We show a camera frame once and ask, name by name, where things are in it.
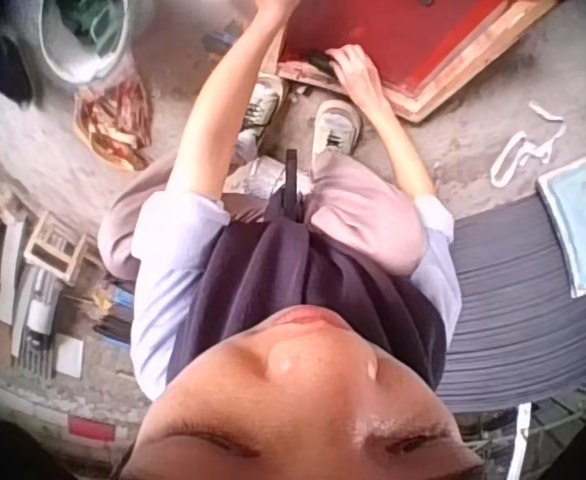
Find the white sneaker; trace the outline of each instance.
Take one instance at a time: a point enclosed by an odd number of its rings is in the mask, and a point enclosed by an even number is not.
[[[313,159],[327,149],[351,155],[360,136],[362,119],[351,104],[328,100],[317,111],[313,138]]]
[[[255,135],[256,143],[259,144],[264,137],[266,127],[282,105],[285,96],[284,81],[275,75],[261,73],[257,79],[251,100],[242,122],[241,131],[249,131]]]

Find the ground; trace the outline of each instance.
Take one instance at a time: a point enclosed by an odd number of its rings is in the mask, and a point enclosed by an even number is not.
[[[133,46],[153,103],[153,145],[147,152],[153,159],[175,156],[193,101],[216,61],[204,50],[202,38],[239,20],[240,1],[155,1],[152,22]],[[36,214],[51,210],[77,231],[95,235],[134,174],[94,157],[73,133],[72,89],[52,78],[37,49],[39,3],[12,1],[11,24],[42,69],[43,99],[39,108],[21,111],[0,96],[0,182]],[[329,97],[319,90],[292,94],[264,151],[282,159],[286,148],[296,148],[301,167],[308,167],[315,112]],[[523,130],[543,142],[557,128],[528,108],[530,100],[564,116],[568,131],[556,143],[551,164],[530,162],[507,187],[496,189],[489,169],[511,136]],[[539,175],[586,154],[586,0],[562,3],[431,117],[407,128],[438,178],[440,197],[457,218],[533,193]],[[365,124],[355,156],[391,180],[388,158],[370,124]],[[74,333],[82,333],[84,327],[76,328]],[[29,382],[12,370],[0,370],[0,389],[10,400],[10,395],[26,396],[36,406],[111,421],[127,428],[132,438],[147,404],[130,380],[127,352],[89,332],[83,338],[87,356],[81,381]]]

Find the left hand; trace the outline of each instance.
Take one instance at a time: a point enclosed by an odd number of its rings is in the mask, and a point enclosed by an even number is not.
[[[284,25],[300,4],[300,0],[255,0],[255,4],[260,14]]]
[[[335,60],[331,65],[344,90],[369,119],[390,110],[380,74],[361,46],[346,45],[326,53]]]

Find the red board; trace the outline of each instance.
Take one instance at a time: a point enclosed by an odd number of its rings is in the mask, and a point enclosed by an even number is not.
[[[383,80],[415,93],[507,3],[433,0],[425,6],[422,0],[302,0],[288,25],[281,60],[359,44]]]
[[[112,442],[115,440],[115,426],[108,423],[87,420],[86,418],[69,415],[68,430],[71,435]]]

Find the red panel with wooden frame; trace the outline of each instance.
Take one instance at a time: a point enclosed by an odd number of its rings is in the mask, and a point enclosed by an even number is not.
[[[311,50],[360,44],[397,115],[420,122],[558,1],[302,0],[262,71],[343,93],[304,59]]]

